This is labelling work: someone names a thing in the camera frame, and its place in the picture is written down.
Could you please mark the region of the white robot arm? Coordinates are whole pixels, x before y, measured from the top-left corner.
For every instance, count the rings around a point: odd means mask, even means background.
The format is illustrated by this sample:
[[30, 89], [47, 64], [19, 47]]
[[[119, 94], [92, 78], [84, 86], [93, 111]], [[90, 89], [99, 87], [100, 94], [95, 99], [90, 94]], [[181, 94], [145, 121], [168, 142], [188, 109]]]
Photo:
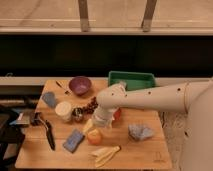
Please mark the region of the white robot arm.
[[187, 113], [181, 171], [213, 171], [213, 80], [133, 91], [125, 87], [116, 83], [97, 94], [98, 107], [90, 119], [93, 126], [109, 126], [119, 107]]

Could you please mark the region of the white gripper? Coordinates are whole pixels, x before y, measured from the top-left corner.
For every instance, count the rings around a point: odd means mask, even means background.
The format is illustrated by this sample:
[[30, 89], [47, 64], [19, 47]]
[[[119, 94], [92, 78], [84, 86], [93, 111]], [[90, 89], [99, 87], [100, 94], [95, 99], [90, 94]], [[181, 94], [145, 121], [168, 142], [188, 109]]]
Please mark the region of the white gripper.
[[86, 134], [93, 128], [93, 124], [97, 127], [110, 127], [113, 121], [114, 109], [104, 109], [97, 107], [92, 115], [92, 120], [88, 119], [83, 127], [83, 133]]

